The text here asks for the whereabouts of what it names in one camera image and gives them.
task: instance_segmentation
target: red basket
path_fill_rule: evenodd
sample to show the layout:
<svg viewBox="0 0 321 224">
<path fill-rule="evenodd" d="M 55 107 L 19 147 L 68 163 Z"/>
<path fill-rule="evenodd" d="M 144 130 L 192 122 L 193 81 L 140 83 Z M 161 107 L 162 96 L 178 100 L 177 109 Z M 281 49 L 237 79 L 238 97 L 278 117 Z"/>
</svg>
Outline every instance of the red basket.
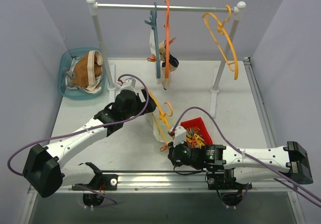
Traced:
<svg viewBox="0 0 321 224">
<path fill-rule="evenodd" d="M 205 124 L 204 124 L 202 118 L 196 118 L 196 119 L 192 119 L 192 120 L 187 120 L 187 121 L 181 122 L 181 126 L 184 129 L 194 128 L 194 127 L 199 128 L 200 129 L 200 135 L 203 135 L 203 139 L 205 141 L 205 145 L 213 144 L 213 141 L 212 141 L 209 133 L 206 130 L 206 127 L 205 127 Z"/>
</svg>

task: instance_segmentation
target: gray wall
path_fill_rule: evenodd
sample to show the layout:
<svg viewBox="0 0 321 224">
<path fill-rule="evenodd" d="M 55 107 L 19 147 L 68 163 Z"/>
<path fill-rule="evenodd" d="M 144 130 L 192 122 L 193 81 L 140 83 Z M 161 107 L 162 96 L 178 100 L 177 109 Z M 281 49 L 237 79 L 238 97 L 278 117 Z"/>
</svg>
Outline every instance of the gray wall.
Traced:
<svg viewBox="0 0 321 224">
<path fill-rule="evenodd" d="M 321 196 L 321 16 L 319 0 L 284 0 L 253 56 L 255 76 L 278 145 L 298 141 L 307 150 Z M 321 223 L 318 207 L 300 198 L 307 223 Z"/>
<path fill-rule="evenodd" d="M 66 48 L 41 0 L 0 0 L 0 223 L 17 223 L 28 182 L 7 169 L 18 148 L 51 134 Z M 27 152 L 13 161 L 22 171 Z"/>
<path fill-rule="evenodd" d="M 86 0 L 42 0 L 68 48 L 97 46 Z M 114 4 L 164 4 L 164 0 L 97 0 Z M 171 5 L 223 7 L 245 1 L 247 10 L 235 36 L 238 58 L 252 56 L 282 0 L 170 0 Z M 147 57 L 149 51 L 149 11 L 101 10 L 103 36 L 112 57 Z M 221 54 L 210 36 L 201 13 L 171 13 L 171 36 L 177 41 L 172 53 L 180 59 L 220 59 Z M 165 13 L 158 14 L 160 39 L 164 39 Z M 212 29 L 216 29 L 214 19 Z"/>
</svg>

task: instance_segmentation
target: teal hanger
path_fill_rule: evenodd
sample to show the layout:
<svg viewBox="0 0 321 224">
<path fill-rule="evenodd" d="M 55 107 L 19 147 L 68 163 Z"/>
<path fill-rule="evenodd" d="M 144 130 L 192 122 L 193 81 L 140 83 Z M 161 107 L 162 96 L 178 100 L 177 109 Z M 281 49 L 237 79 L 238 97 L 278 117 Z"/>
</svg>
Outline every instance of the teal hanger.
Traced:
<svg viewBox="0 0 321 224">
<path fill-rule="evenodd" d="M 154 31 L 154 38 L 155 38 L 155 51 L 156 51 L 156 77 L 160 79 L 161 76 L 161 60 L 159 59 L 159 48 L 158 48 L 158 32 L 157 32 L 157 5 L 154 2 L 155 10 L 150 11 L 150 22 L 144 21 L 146 24 L 151 26 L 151 29 Z"/>
</svg>

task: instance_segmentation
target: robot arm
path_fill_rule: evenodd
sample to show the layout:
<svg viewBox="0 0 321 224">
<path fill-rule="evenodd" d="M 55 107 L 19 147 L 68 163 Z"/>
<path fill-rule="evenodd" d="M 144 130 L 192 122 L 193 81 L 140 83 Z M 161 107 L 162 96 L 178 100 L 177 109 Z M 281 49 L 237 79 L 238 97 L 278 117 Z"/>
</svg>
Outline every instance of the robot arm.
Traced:
<svg viewBox="0 0 321 224">
<path fill-rule="evenodd" d="M 135 80 L 127 79 L 121 86 L 115 102 L 107 105 L 89 122 L 77 130 L 83 133 L 73 135 L 44 147 L 35 145 L 30 152 L 23 170 L 24 177 L 42 197 L 52 195 L 64 185 L 94 184 L 100 182 L 101 171 L 92 163 L 66 168 L 66 163 L 91 144 L 108 137 L 123 126 L 123 121 L 137 115 L 146 103 L 148 92 L 135 90 Z M 143 114 L 156 109 L 154 100 L 149 97 Z M 103 124 L 114 123 L 108 127 L 92 129 Z"/>
<path fill-rule="evenodd" d="M 207 169 L 209 178 L 214 178 L 218 189 L 239 189 L 252 181 L 279 177 L 245 154 L 259 159 L 299 184 L 313 183 L 307 153 L 297 142 L 287 142 L 287 146 L 269 149 L 239 149 L 241 154 L 224 145 L 191 149 L 187 146 L 186 130 L 182 126 L 177 126 L 171 133 L 175 136 L 174 142 L 169 144 L 168 158 L 172 164 L 189 165 L 197 170 Z"/>
</svg>

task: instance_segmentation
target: laundry basket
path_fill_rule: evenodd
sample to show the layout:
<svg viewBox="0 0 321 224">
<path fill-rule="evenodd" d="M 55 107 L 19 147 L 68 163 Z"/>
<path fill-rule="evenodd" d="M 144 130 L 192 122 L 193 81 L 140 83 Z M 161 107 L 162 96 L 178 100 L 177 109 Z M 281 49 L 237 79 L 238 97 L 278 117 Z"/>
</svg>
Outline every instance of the laundry basket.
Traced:
<svg viewBox="0 0 321 224">
<path fill-rule="evenodd" d="M 71 64 L 77 63 L 82 57 L 84 57 L 89 51 L 100 51 L 97 48 L 75 48 L 65 52 L 61 57 L 60 62 L 60 69 L 59 69 L 59 77 L 58 77 L 58 92 L 70 99 L 75 100 L 84 100 L 84 99 L 91 99 L 99 96 L 105 87 L 106 81 L 106 71 L 105 67 L 101 89 L 97 93 L 86 93 L 80 89 L 69 89 L 66 87 L 66 76 L 65 72 L 70 70 Z"/>
</svg>

